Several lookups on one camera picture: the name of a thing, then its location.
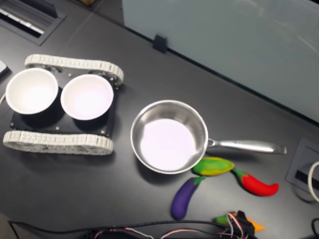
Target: wire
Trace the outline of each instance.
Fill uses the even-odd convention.
[[[315,228],[315,222],[316,221],[319,221],[319,218],[314,218],[312,221],[311,221],[311,229],[313,230],[315,236],[316,236],[316,239],[319,239],[319,235],[316,231],[316,228]]]
[[[165,237],[174,234],[174,233],[179,233],[179,232],[198,232],[198,233],[205,233],[205,234],[209,234],[211,236],[218,236],[221,235],[221,233],[209,233],[209,232],[205,232],[199,229],[193,229],[193,228],[180,228],[180,229],[175,229],[175,230],[171,230],[167,233],[165,233],[163,236],[161,236],[159,239],[164,239]]]
[[[311,195],[313,196],[313,198],[319,202],[319,198],[318,196],[315,194],[314,192],[314,188],[313,188],[313,174],[314,174],[314,170],[315,168],[317,168],[319,166],[319,161],[314,163],[310,170],[309,170],[309,174],[308,174],[308,188],[309,188],[309,191],[311,193]]]
[[[228,224],[230,226],[230,234],[233,236],[234,234],[234,227],[233,227],[233,224],[231,223],[230,219],[229,219],[229,216],[227,215],[227,221],[228,221]]]
[[[140,234],[140,235],[142,235],[142,236],[145,236],[145,237],[147,237],[147,238],[154,239],[154,237],[152,237],[151,235],[144,234],[144,233],[139,232],[139,231],[137,231],[137,230],[135,230],[135,229],[133,229],[133,228],[124,228],[123,230],[128,231],[128,232],[134,232],[134,233]]]
[[[14,221],[8,221],[10,224],[15,236],[17,239],[19,239],[19,236],[16,233],[15,228],[12,226],[13,224],[27,227],[33,230],[37,230],[39,232],[48,233],[48,234],[73,234],[73,233],[80,233],[80,232],[86,232],[90,230],[96,230],[96,231],[105,231],[109,229],[123,229],[123,228],[138,228],[138,227],[146,227],[146,226],[153,226],[153,225],[164,225],[164,224],[206,224],[206,225],[212,225],[217,226],[220,228],[228,228],[227,226],[219,223],[213,223],[213,222],[206,222],[206,221],[161,221],[161,222],[151,222],[151,223],[141,223],[141,224],[135,224],[135,225],[123,225],[123,226],[106,226],[106,227],[94,227],[94,228],[82,228],[82,229],[75,229],[75,230],[69,230],[69,231],[51,231],[46,230],[42,228],[35,227],[33,225],[30,225],[28,223],[23,222],[14,222]]]
[[[5,93],[3,94],[3,96],[0,98],[0,105],[1,103],[5,100]]]
[[[224,235],[224,236],[230,236],[231,238],[236,237],[237,239],[240,239],[239,236],[230,234],[230,233],[218,233],[219,235]]]
[[[240,234],[241,234],[240,239],[243,239],[243,237],[244,237],[243,229],[242,229],[240,223],[239,223],[239,222],[237,221],[237,219],[235,218],[235,216],[232,215],[231,213],[228,213],[228,214],[227,214],[227,217],[231,217],[231,218],[234,220],[234,222],[236,223],[237,227],[238,227],[239,230],[240,230]]]

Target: white wall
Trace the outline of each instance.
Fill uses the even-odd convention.
[[[125,25],[319,121],[319,5],[310,0],[123,0]]]

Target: green stem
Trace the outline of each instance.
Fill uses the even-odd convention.
[[[205,176],[194,178],[194,185],[199,185],[200,182],[203,181],[205,178],[206,178]]]

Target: dark table surface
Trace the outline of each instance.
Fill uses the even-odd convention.
[[[150,172],[131,148],[130,127],[146,105],[173,99],[193,106],[204,118],[211,138],[257,139],[284,144],[288,154],[267,155],[211,150],[232,160],[238,169],[267,183],[278,182],[273,197],[244,191],[226,173],[208,178],[193,196],[185,219],[206,220],[243,210],[266,230],[261,239],[301,239],[311,235],[319,204],[285,181],[301,137],[319,144],[319,128],[114,25],[72,1],[56,1],[67,18],[37,46],[0,27],[0,58],[12,70],[0,82],[0,95],[10,78],[24,69],[29,54],[42,53],[99,59],[125,72],[113,133],[111,156],[35,154],[0,145],[0,212],[12,220],[52,230],[171,220],[169,208],[179,187],[192,176]],[[59,76],[63,87],[69,71]],[[0,135],[9,130],[12,110],[0,107]],[[144,228],[160,236],[169,226]]]

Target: toy pepper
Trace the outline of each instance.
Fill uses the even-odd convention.
[[[279,189],[279,184],[275,183],[272,185],[267,185],[258,179],[254,178],[250,174],[239,171],[236,168],[232,169],[232,172],[237,176],[238,180],[241,182],[242,186],[249,192],[258,196],[272,196],[277,193]]]
[[[234,168],[234,163],[217,157],[202,158],[194,167],[193,173],[204,176],[215,176],[226,173]]]

